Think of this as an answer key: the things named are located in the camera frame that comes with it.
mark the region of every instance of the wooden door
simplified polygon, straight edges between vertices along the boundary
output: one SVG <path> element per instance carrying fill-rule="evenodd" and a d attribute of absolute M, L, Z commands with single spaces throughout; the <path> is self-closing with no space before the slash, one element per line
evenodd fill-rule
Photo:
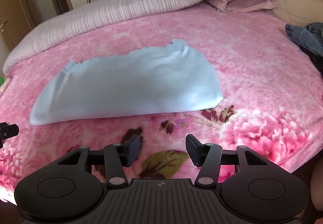
<path fill-rule="evenodd" d="M 10 51 L 34 27 L 26 0 L 0 0 L 0 32 Z"/>

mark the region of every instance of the door handle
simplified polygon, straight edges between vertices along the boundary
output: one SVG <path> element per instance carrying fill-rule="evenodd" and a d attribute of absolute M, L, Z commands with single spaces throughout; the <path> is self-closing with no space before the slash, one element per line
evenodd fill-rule
<path fill-rule="evenodd" d="M 0 25 L 0 32 L 2 33 L 4 30 L 2 29 L 4 27 L 5 24 L 7 24 L 8 21 L 4 21 L 1 25 Z"/>

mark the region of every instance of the ribbed plastic surface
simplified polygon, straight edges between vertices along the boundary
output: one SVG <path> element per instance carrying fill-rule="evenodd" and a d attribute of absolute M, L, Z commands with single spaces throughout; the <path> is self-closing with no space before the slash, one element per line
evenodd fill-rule
<path fill-rule="evenodd" d="M 111 190 L 88 215 L 70 224 L 236 224 L 250 223 L 229 212 L 211 190 L 195 188 L 188 179 L 134 179 Z"/>

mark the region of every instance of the green object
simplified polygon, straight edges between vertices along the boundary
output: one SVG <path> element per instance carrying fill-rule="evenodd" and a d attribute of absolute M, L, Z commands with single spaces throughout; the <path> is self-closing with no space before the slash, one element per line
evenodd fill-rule
<path fill-rule="evenodd" d="M 3 83 L 4 83 L 4 77 L 0 76 L 0 86 L 2 86 Z"/>

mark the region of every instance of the folded cloth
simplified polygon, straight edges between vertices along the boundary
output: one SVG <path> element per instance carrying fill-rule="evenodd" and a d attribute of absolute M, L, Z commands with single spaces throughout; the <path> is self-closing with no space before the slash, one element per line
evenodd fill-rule
<path fill-rule="evenodd" d="M 166 47 L 71 61 L 39 95 L 30 123 L 194 111 L 222 99 L 203 53 L 175 39 Z"/>

